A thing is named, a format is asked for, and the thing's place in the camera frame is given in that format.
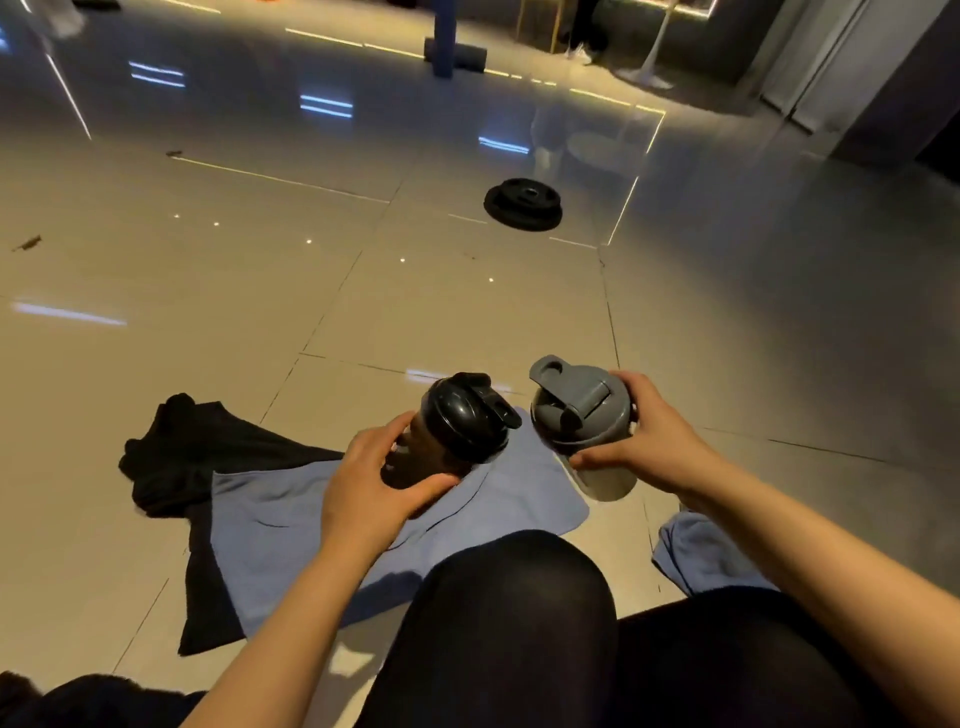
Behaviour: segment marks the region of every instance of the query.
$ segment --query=black shaker bottle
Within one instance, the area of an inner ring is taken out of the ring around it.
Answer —
[[[520,423],[488,375],[461,372],[439,379],[423,395],[380,476],[392,488],[409,488],[435,473],[464,477],[506,448],[509,430]]]
[[[564,466],[589,497],[619,500],[633,490],[636,476],[623,468],[574,471],[570,455],[594,445],[630,437],[633,402],[627,385],[605,369],[567,364],[545,356],[530,368],[540,389],[530,405],[542,441],[562,455]]]

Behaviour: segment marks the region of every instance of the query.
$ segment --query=finger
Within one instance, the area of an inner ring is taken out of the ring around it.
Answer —
[[[647,375],[642,375],[639,372],[617,370],[611,371],[611,374],[627,385],[627,389],[630,390],[630,398],[636,403],[637,409],[640,408],[642,403],[663,399],[660,396],[660,391]]]
[[[601,468],[615,468],[623,465],[626,440],[617,443],[598,445],[595,448],[582,449],[570,456],[570,466],[578,471],[595,471]]]
[[[460,482],[460,478],[450,473],[437,473],[421,480],[401,493],[409,499],[410,513],[416,513],[424,505],[432,503]]]
[[[370,456],[380,458],[381,460],[385,458],[387,453],[390,452],[390,448],[394,445],[394,442],[396,442],[396,438],[403,434],[403,430],[413,422],[416,416],[417,413],[413,410],[404,412],[394,417],[382,427],[375,429],[370,440],[365,444],[369,449]]]
[[[355,460],[360,453],[366,449],[366,443],[370,440],[372,429],[362,429],[353,435],[350,444],[347,445],[347,451],[344,452],[344,460]]]

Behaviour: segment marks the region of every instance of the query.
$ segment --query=knee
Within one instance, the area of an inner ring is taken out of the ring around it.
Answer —
[[[449,561],[463,569],[478,598],[509,605],[517,617],[615,620],[600,570],[576,546],[547,531],[518,531]]]

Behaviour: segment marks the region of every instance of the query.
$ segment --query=person's legs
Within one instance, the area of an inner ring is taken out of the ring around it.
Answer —
[[[430,571],[356,725],[588,728],[615,653],[600,570],[557,536],[521,531]]]
[[[730,587],[619,623],[607,728],[901,725],[788,596]]]
[[[581,43],[590,45],[593,39],[593,11],[600,0],[579,0],[577,12],[573,15],[573,27],[570,29],[570,48],[575,49]]]

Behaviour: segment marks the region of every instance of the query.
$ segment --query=hand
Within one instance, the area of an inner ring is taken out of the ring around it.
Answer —
[[[636,431],[626,440],[587,448],[570,457],[576,470],[627,468],[641,480],[680,497],[695,496],[712,476],[729,467],[645,375],[612,372],[627,385],[636,405]]]
[[[372,564],[408,518],[460,482],[455,475],[441,473],[396,490],[380,479],[387,453],[415,415],[405,412],[382,427],[358,432],[350,441],[324,495],[321,547],[346,545]]]

